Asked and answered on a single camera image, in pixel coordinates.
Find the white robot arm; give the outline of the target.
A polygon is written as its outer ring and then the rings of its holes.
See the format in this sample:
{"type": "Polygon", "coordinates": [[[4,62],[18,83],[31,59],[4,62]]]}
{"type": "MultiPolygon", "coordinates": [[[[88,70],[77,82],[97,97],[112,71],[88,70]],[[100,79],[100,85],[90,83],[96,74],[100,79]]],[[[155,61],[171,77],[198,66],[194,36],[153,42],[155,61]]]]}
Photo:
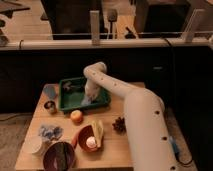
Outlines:
{"type": "Polygon", "coordinates": [[[103,87],[124,99],[124,118],[134,171],[179,171],[161,98],[147,88],[113,78],[106,72],[103,62],[85,67],[85,93],[94,99],[98,88],[103,87]]]}

